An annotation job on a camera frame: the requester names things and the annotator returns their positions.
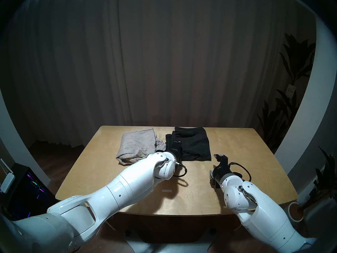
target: wooden table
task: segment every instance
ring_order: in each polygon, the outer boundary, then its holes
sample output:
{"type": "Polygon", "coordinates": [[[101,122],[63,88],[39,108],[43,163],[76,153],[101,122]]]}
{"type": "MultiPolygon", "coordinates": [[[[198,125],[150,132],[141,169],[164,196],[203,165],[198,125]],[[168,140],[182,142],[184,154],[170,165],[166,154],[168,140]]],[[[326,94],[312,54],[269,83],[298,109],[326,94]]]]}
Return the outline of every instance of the wooden table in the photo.
{"type": "MultiPolygon", "coordinates": [[[[125,169],[116,160],[122,134],[146,128],[150,127],[100,127],[68,173],[56,198],[63,200],[73,195],[90,194],[111,182],[125,169]]],[[[174,127],[153,129],[165,141],[165,135],[172,133],[174,127]]],[[[161,182],[145,199],[122,209],[122,212],[171,216],[232,214],[225,206],[222,191],[214,190],[210,185],[209,171],[219,164],[213,154],[225,154],[229,162],[243,165],[250,172],[252,182],[276,203],[283,204],[297,199],[297,193],[285,171],[254,129],[205,130],[210,142],[212,161],[183,162],[188,170],[184,177],[173,177],[161,182]]],[[[232,165],[231,170],[240,172],[244,179],[249,179],[248,174],[239,166],[232,165]]]]}

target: black cable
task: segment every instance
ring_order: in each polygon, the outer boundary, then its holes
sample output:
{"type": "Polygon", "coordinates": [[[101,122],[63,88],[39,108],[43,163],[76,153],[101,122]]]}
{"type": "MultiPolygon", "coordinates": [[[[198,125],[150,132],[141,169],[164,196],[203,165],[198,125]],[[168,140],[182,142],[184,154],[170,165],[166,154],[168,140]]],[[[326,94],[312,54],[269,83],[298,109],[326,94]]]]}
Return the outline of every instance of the black cable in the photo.
{"type": "Polygon", "coordinates": [[[74,250],[72,253],[75,253],[76,251],[78,251],[81,247],[79,247],[78,249],[74,250]]]}
{"type": "Polygon", "coordinates": [[[229,166],[230,166],[230,165],[238,165],[238,166],[240,166],[241,168],[243,168],[243,169],[248,173],[248,175],[249,175],[249,182],[251,182],[252,176],[250,175],[249,171],[246,170],[246,168],[245,168],[244,166],[242,166],[242,165],[240,165],[239,163],[236,163],[236,162],[231,162],[231,163],[229,163],[229,166]]]}
{"type": "Polygon", "coordinates": [[[185,176],[186,175],[186,173],[187,173],[187,169],[186,169],[186,167],[184,166],[184,165],[182,165],[181,163],[179,163],[179,166],[181,166],[181,167],[183,167],[184,169],[185,169],[185,173],[184,174],[182,174],[182,175],[173,175],[173,177],[177,177],[177,178],[180,178],[180,177],[183,177],[183,176],[185,176]]]}

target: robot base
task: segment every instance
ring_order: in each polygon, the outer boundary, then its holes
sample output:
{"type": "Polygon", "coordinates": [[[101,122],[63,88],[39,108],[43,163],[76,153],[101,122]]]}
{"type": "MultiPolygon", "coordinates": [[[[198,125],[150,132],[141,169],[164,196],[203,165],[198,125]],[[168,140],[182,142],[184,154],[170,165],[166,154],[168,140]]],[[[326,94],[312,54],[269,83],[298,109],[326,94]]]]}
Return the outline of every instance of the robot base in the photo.
{"type": "Polygon", "coordinates": [[[135,253],[206,253],[209,246],[216,238],[215,229],[207,229],[206,232],[192,243],[175,244],[150,244],[142,241],[134,231],[125,232],[125,240],[129,243],[135,253]]]}

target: houseplant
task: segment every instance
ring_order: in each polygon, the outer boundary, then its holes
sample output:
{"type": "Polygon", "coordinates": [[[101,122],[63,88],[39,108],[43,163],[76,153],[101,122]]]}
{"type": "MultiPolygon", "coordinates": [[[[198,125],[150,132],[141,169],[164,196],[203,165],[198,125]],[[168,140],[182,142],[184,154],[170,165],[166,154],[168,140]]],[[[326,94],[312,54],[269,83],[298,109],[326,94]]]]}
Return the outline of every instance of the houseplant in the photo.
{"type": "Polygon", "coordinates": [[[287,215],[290,220],[294,222],[300,222],[304,216],[304,210],[310,206],[320,202],[327,197],[334,198],[337,202],[337,177],[335,173],[335,160],[332,155],[328,156],[327,153],[322,150],[325,156],[326,162],[323,173],[316,169],[317,180],[314,181],[315,188],[310,192],[309,200],[302,206],[297,202],[292,202],[288,206],[287,215]]]}
{"type": "MultiPolygon", "coordinates": [[[[309,77],[307,73],[312,69],[316,44],[308,45],[308,40],[299,43],[293,35],[286,33],[284,35],[288,43],[288,45],[283,44],[287,52],[288,61],[281,52],[280,55],[291,84],[294,85],[301,77],[309,77]]],[[[279,89],[277,89],[277,92],[281,95],[281,98],[275,98],[275,110],[269,112],[269,105],[265,101],[265,105],[262,108],[262,117],[257,115],[262,127],[262,138],[273,153],[281,144],[301,102],[297,98],[296,91],[291,98],[279,89]]]]}

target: white wall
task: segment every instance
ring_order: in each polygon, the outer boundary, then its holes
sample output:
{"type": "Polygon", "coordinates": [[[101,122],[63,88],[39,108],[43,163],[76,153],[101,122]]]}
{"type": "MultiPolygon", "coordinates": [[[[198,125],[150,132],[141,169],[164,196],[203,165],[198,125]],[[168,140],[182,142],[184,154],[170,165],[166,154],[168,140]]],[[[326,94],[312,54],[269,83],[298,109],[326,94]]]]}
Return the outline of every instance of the white wall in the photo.
{"type": "Polygon", "coordinates": [[[0,91],[0,138],[16,163],[30,167],[35,175],[48,186],[50,179],[39,167],[35,159],[27,150],[22,142],[18,132],[16,131],[12,120],[8,114],[7,108],[0,91]]]}
{"type": "Polygon", "coordinates": [[[26,113],[20,103],[20,98],[24,98],[24,96],[19,95],[14,86],[9,57],[10,51],[11,49],[8,43],[0,44],[0,70],[2,78],[0,80],[1,94],[15,129],[19,133],[19,136],[26,147],[30,148],[30,146],[37,140],[37,137],[32,131],[26,118],[26,113]]]}
{"type": "Polygon", "coordinates": [[[299,161],[313,139],[327,110],[335,84],[336,39],[318,18],[316,19],[316,31],[316,54],[307,90],[288,133],[275,153],[275,157],[287,174],[299,161]]]}

